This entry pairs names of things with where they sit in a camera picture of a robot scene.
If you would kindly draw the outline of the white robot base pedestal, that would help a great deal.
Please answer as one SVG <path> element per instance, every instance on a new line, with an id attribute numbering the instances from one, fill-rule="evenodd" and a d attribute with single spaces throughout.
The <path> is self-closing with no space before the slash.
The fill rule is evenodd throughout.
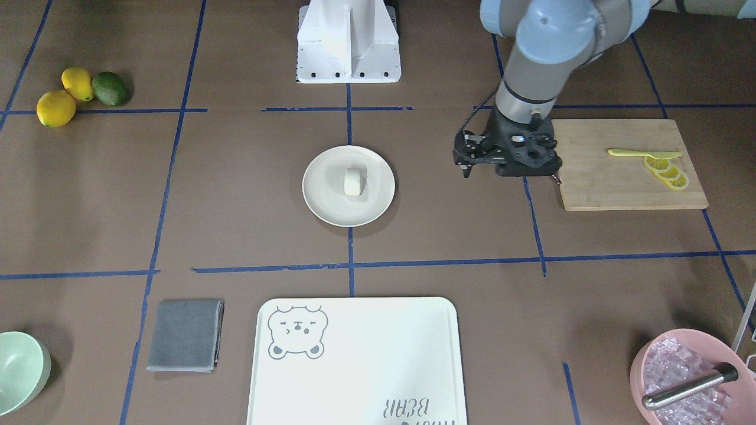
<path id="1" fill-rule="evenodd" d="M 299 9 L 295 80 L 384 84 L 402 77 L 394 1 L 311 1 Z"/>

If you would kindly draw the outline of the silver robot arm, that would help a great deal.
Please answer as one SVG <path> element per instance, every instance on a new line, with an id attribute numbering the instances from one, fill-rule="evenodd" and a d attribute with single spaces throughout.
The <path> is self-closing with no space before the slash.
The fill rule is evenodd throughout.
<path id="1" fill-rule="evenodd" d="M 475 134 L 462 125 L 453 161 L 469 178 L 473 167 L 491 165 L 502 177 L 556 175 L 562 159 L 551 112 L 579 67 L 618 45 L 646 21 L 650 1 L 483 1 L 488 32 L 514 41 L 492 101 L 486 127 Z"/>

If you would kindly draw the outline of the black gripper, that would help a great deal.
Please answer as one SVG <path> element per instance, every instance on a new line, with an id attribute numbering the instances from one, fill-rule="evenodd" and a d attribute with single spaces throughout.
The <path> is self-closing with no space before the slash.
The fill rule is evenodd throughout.
<path id="1" fill-rule="evenodd" d="M 532 113 L 529 123 L 516 123 L 492 110 L 483 134 L 460 130 L 454 140 L 454 164 L 462 171 L 462 177 L 469 178 L 476 164 L 502 164 L 503 154 L 500 143 L 510 135 L 526 133 L 546 133 L 546 118 L 540 113 Z"/>

